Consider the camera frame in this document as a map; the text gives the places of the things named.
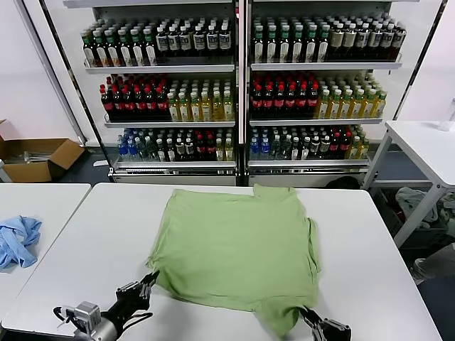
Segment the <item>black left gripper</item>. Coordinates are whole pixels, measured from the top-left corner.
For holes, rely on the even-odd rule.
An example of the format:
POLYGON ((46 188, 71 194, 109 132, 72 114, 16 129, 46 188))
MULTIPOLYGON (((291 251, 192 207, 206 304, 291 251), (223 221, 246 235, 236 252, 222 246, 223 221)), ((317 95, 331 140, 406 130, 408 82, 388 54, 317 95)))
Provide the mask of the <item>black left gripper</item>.
POLYGON ((139 310, 148 310, 150 306, 151 289, 156 284, 160 271, 145 275, 142 280, 130 282, 118 288, 118 320, 125 325, 139 310))

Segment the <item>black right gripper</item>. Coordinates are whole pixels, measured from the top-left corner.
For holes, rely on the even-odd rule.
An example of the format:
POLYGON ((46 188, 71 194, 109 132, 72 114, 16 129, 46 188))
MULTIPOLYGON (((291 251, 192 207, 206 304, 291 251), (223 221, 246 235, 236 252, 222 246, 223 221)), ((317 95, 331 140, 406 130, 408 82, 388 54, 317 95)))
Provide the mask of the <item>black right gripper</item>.
POLYGON ((301 309, 301 317, 311 328, 311 334, 316 341, 351 341, 352 330, 348 325, 322 318, 307 307, 301 309))

